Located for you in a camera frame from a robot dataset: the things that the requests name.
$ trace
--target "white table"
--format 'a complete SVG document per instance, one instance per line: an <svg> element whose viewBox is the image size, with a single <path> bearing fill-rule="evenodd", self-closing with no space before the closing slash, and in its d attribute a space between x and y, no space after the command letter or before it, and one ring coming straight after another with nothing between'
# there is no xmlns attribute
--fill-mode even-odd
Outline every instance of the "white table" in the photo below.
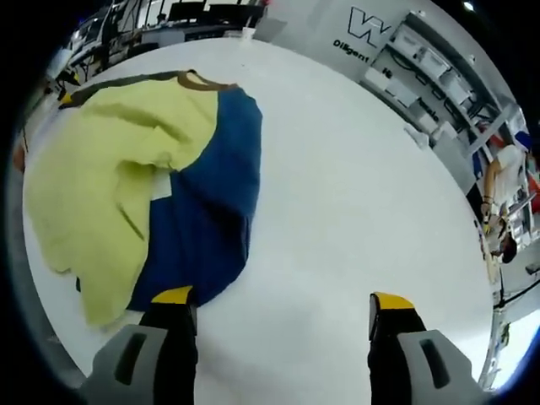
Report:
<svg viewBox="0 0 540 405"><path fill-rule="evenodd" d="M264 115L249 262L198 312L197 404L369 403L373 291L410 299L428 328L471 359L478 378L492 299L473 214L404 121L330 68L257 41L169 46L91 82L188 68L240 84ZM29 169L68 114L35 135ZM73 276L46 268L27 215L24 230L42 304L87 375L116 329L86 326Z"/></svg>

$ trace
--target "logo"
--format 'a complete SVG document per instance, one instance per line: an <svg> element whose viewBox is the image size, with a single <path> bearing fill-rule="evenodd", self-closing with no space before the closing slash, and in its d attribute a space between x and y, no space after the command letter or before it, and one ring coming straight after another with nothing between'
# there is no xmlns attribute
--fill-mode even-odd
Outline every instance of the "logo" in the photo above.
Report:
<svg viewBox="0 0 540 405"><path fill-rule="evenodd" d="M342 40L335 40L333 45L343 50L347 55L357 57L362 62L368 62L370 60L366 55L362 55L360 52L351 48L347 42L343 42Z"/></svg>
<svg viewBox="0 0 540 405"><path fill-rule="evenodd" d="M359 39L365 39L368 45L377 47L375 42L379 41L392 26L385 25L385 22L375 15L368 15L364 10L351 7L351 14L348 18L348 33Z"/></svg>

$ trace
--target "light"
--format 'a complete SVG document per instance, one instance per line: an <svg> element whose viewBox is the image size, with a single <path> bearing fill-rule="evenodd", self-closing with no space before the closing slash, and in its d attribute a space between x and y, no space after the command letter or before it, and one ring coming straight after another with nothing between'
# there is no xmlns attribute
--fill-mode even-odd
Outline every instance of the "light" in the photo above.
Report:
<svg viewBox="0 0 540 405"><path fill-rule="evenodd" d="M467 10L467 11L471 11L473 12L474 11L474 6L471 2L463 2L463 7Z"/></svg>

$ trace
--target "table surface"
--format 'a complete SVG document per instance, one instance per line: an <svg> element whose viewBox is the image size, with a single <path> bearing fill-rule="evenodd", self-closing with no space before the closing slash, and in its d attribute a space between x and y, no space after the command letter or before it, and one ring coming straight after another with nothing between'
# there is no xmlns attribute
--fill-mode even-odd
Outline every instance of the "table surface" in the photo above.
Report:
<svg viewBox="0 0 540 405"><path fill-rule="evenodd" d="M492 298L473 214L430 150L371 93L330 68L258 41L212 39L158 49L90 80L196 69L238 83L262 113L262 188L250 259L198 311L198 404L369 403L369 295L410 299L472 361L489 345ZM69 112L51 117L27 164ZM46 314L87 375L122 324L86 325L72 276L24 233Z"/></svg>

